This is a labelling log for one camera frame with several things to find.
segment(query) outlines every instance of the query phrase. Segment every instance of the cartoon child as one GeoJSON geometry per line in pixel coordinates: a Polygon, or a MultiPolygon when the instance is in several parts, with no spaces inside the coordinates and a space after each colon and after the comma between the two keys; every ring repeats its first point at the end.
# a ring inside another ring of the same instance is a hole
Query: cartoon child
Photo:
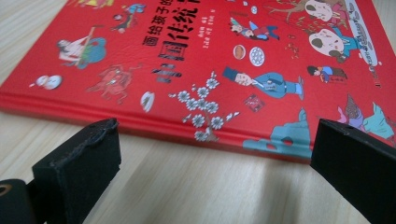
{"type": "Polygon", "coordinates": [[[341,34],[337,27],[333,31],[322,29],[319,33],[309,36],[309,43],[318,52],[336,58],[337,62],[344,63],[353,49],[365,49],[361,45],[361,37],[349,37],[341,34]]]}
{"type": "Polygon", "coordinates": [[[335,68],[330,66],[315,67],[308,66],[308,73],[311,76],[320,76],[322,82],[328,83],[330,81],[330,76],[342,77],[347,79],[347,74],[341,68],[335,68]]]}
{"type": "Polygon", "coordinates": [[[251,78],[248,74],[238,72],[228,66],[225,67],[223,76],[242,86],[254,86],[274,98],[282,98],[290,93],[299,95],[301,100],[304,99],[304,82],[300,77],[298,83],[285,81],[282,75],[275,72],[251,78]]]}
{"type": "Polygon", "coordinates": [[[336,3],[332,7],[324,0],[309,0],[305,3],[305,11],[313,18],[329,21],[333,25],[343,24],[347,27],[346,21],[349,14],[342,9],[341,3],[336,3]]]}
{"type": "MultiPolygon", "coordinates": [[[[146,5],[136,3],[136,4],[131,5],[130,7],[125,8],[125,10],[124,10],[125,20],[122,21],[118,26],[111,27],[111,30],[112,31],[117,30],[117,31],[119,31],[120,34],[125,33],[125,29],[131,27],[131,24],[132,25],[137,24],[134,14],[135,13],[143,13],[145,10],[145,7],[146,7],[146,5]]],[[[123,17],[124,17],[123,15],[117,14],[117,15],[113,16],[113,19],[115,21],[121,21],[123,17]]]]}
{"type": "Polygon", "coordinates": [[[34,85],[37,85],[41,88],[44,88],[45,90],[54,90],[58,88],[62,83],[62,77],[55,75],[55,76],[42,76],[39,77],[34,84],[31,84],[29,87],[33,87],[34,85]]]}
{"type": "Polygon", "coordinates": [[[243,27],[236,21],[234,18],[231,18],[231,31],[241,34],[242,36],[254,40],[268,40],[269,37],[275,38],[279,40],[279,36],[274,33],[274,30],[277,29],[276,26],[263,26],[258,27],[252,21],[249,22],[250,29],[243,27]]]}
{"type": "MultiPolygon", "coordinates": [[[[134,20],[134,14],[125,12],[125,15],[126,15],[126,18],[124,21],[122,21],[119,25],[117,25],[115,27],[111,27],[112,31],[117,30],[117,31],[119,31],[120,34],[123,34],[123,33],[125,33],[125,29],[129,28],[131,26],[131,23],[134,20]]],[[[121,21],[122,18],[123,18],[123,16],[121,14],[114,15],[114,17],[113,17],[113,19],[115,21],[121,21]]]]}
{"type": "Polygon", "coordinates": [[[79,69],[87,67],[89,63],[102,61],[106,55],[106,40],[102,37],[93,38],[85,36],[76,41],[60,40],[58,41],[59,59],[71,62],[65,65],[75,65],[79,69]]]}

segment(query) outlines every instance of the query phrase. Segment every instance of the wooden table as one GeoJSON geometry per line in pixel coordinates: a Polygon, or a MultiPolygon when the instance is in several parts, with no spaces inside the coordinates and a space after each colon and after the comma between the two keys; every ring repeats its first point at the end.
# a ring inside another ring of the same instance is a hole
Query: wooden table
{"type": "MultiPolygon", "coordinates": [[[[0,0],[0,83],[64,2],[0,0]]],[[[374,2],[395,50],[396,1],[374,2]]],[[[0,179],[31,181],[81,128],[0,112],[0,179]]],[[[121,169],[85,223],[367,223],[308,165],[126,134],[120,146],[121,169]]]]}

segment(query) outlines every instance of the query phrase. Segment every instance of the cartoon face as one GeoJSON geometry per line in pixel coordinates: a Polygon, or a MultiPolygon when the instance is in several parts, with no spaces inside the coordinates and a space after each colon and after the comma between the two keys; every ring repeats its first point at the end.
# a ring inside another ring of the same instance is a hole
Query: cartoon face
{"type": "Polygon", "coordinates": [[[53,90],[61,85],[61,83],[61,76],[42,76],[35,81],[35,84],[37,84],[37,86],[43,87],[46,90],[53,90]]]}
{"type": "Polygon", "coordinates": [[[113,19],[115,21],[120,21],[122,19],[122,15],[120,15],[120,14],[114,15],[113,19]]]}
{"type": "Polygon", "coordinates": [[[248,86],[253,83],[253,80],[245,73],[238,73],[236,74],[235,82],[242,86],[248,86]]]}
{"type": "Polygon", "coordinates": [[[253,31],[251,31],[251,30],[246,30],[244,35],[245,36],[254,36],[253,31]]]}
{"type": "Polygon", "coordinates": [[[332,7],[319,0],[309,0],[305,3],[305,11],[318,19],[329,21],[332,18],[332,7]]]}
{"type": "Polygon", "coordinates": [[[231,26],[231,31],[241,33],[242,31],[242,26],[241,25],[232,25],[231,26]]]}
{"type": "Polygon", "coordinates": [[[76,43],[70,43],[64,47],[65,54],[67,55],[81,55],[82,51],[84,49],[83,45],[76,44],[76,43]]]}
{"type": "Polygon", "coordinates": [[[125,33],[125,29],[124,29],[124,28],[120,28],[120,29],[119,29],[119,33],[120,33],[120,34],[125,33]]]}
{"type": "Polygon", "coordinates": [[[309,36],[309,43],[312,48],[327,56],[331,56],[329,52],[332,50],[344,51],[344,43],[340,36],[327,29],[309,36]]]}
{"type": "Polygon", "coordinates": [[[67,41],[67,40],[60,40],[59,42],[58,42],[58,46],[59,47],[66,47],[67,45],[69,45],[70,44],[70,41],[67,41]]]}

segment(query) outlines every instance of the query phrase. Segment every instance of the hardcover book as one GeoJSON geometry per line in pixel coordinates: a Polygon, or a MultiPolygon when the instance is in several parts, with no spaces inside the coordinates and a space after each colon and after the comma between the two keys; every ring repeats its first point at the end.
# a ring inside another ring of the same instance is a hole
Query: hardcover book
{"type": "Polygon", "coordinates": [[[395,147],[394,64],[371,0],[69,0],[0,107],[309,162],[321,118],[395,147]]]}

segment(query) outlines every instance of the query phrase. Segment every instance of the cartoon illustration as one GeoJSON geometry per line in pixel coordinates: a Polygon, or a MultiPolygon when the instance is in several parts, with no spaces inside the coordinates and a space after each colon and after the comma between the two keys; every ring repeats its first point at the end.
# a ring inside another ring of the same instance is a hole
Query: cartoon illustration
{"type": "Polygon", "coordinates": [[[274,30],[277,29],[276,26],[268,25],[258,27],[252,21],[249,22],[249,27],[246,28],[239,24],[234,18],[230,19],[231,21],[231,31],[235,32],[236,34],[240,34],[246,38],[253,39],[253,40],[268,40],[269,37],[279,40],[279,36],[274,33],[274,30]]]}
{"type": "Polygon", "coordinates": [[[76,41],[60,40],[58,41],[59,59],[70,63],[64,63],[67,66],[76,66],[79,69],[86,68],[89,63],[98,63],[106,56],[106,40],[102,37],[92,38],[93,30],[91,28],[88,36],[82,37],[76,41]]]}
{"type": "Polygon", "coordinates": [[[270,140],[265,138],[258,141],[248,139],[244,141],[243,148],[309,159],[312,156],[312,151],[309,148],[310,142],[306,113],[302,108],[298,121],[275,126],[270,140]]]}
{"type": "Polygon", "coordinates": [[[132,81],[132,70],[136,68],[129,68],[129,71],[124,71],[120,64],[111,65],[107,70],[99,74],[102,80],[94,86],[89,87],[87,91],[102,91],[101,96],[106,100],[110,100],[109,94],[121,95],[117,100],[117,103],[120,105],[123,99],[128,96],[126,89],[132,81]]]}
{"type": "Polygon", "coordinates": [[[223,76],[242,86],[254,86],[265,94],[274,98],[282,98],[286,94],[297,94],[301,100],[304,99],[304,81],[299,77],[299,82],[289,82],[284,80],[279,73],[270,72],[252,78],[248,74],[238,72],[230,67],[226,67],[223,76]]]}
{"type": "Polygon", "coordinates": [[[124,15],[117,14],[113,16],[113,19],[115,21],[120,21],[120,24],[115,27],[111,27],[110,29],[112,31],[117,30],[120,34],[125,33],[125,30],[127,28],[130,28],[137,24],[136,16],[134,14],[143,13],[145,7],[146,6],[143,4],[133,4],[130,7],[125,8],[125,10],[123,11],[124,15]]]}
{"type": "Polygon", "coordinates": [[[253,112],[258,112],[265,106],[265,103],[256,94],[251,94],[244,104],[253,112]]]}
{"type": "Polygon", "coordinates": [[[254,47],[250,50],[248,58],[254,66],[262,66],[265,61],[264,50],[259,47],[254,47]]]}
{"type": "Polygon", "coordinates": [[[243,45],[236,45],[233,47],[233,56],[237,60],[242,60],[245,58],[245,55],[247,54],[247,50],[243,45]]]}
{"type": "Polygon", "coordinates": [[[345,0],[267,0],[263,7],[271,18],[308,34],[317,33],[329,25],[343,25],[347,29],[350,14],[345,0]]]}
{"type": "Polygon", "coordinates": [[[45,90],[54,90],[58,88],[62,83],[62,77],[59,75],[54,76],[42,76],[39,77],[35,83],[32,83],[29,87],[33,87],[35,85],[45,89],[45,90]]]}
{"type": "Polygon", "coordinates": [[[146,7],[146,5],[144,5],[144,4],[136,3],[136,4],[131,5],[130,7],[127,7],[125,10],[131,14],[134,14],[136,12],[143,13],[145,11],[145,7],[146,7]]]}
{"type": "Polygon", "coordinates": [[[239,112],[233,112],[225,117],[216,116],[215,114],[219,110],[219,104],[206,100],[209,93],[219,85],[216,76],[215,71],[212,71],[205,86],[197,88],[195,84],[192,85],[191,91],[196,92],[199,98],[198,100],[191,97],[192,92],[188,91],[168,94],[170,98],[177,98],[182,104],[185,104],[188,110],[198,111],[195,115],[190,113],[182,121],[186,123],[190,120],[196,129],[205,129],[205,131],[196,131],[194,134],[195,139],[200,142],[218,141],[219,138],[216,136],[215,131],[221,129],[226,122],[231,121],[239,115],[239,112]]]}
{"type": "Polygon", "coordinates": [[[308,66],[306,68],[308,70],[309,75],[320,77],[320,80],[324,83],[328,83],[331,80],[331,77],[340,77],[347,79],[347,74],[341,68],[335,68],[330,66],[308,66]]]}
{"type": "Polygon", "coordinates": [[[337,62],[343,63],[350,57],[350,51],[353,49],[365,49],[367,47],[361,44],[362,37],[349,37],[341,34],[341,31],[333,26],[332,32],[328,29],[322,29],[316,34],[309,36],[309,43],[317,52],[336,58],[337,62]]]}
{"type": "Polygon", "coordinates": [[[373,103],[373,111],[374,114],[371,117],[365,118],[361,112],[361,109],[357,106],[349,94],[347,96],[345,112],[341,107],[338,106],[338,112],[340,113],[341,118],[337,121],[346,123],[365,133],[372,133],[376,136],[387,139],[393,144],[394,147],[396,147],[394,131],[390,126],[390,124],[393,125],[394,122],[390,119],[387,119],[381,107],[375,103],[373,103]]]}
{"type": "Polygon", "coordinates": [[[328,21],[331,26],[343,25],[347,28],[349,13],[344,10],[341,2],[330,6],[324,0],[309,0],[305,3],[305,11],[313,18],[328,21]]]}
{"type": "Polygon", "coordinates": [[[70,6],[73,3],[75,3],[75,7],[77,5],[80,5],[81,7],[94,6],[93,9],[98,9],[105,6],[108,7],[112,6],[114,0],[70,0],[70,2],[67,5],[70,6]]]}

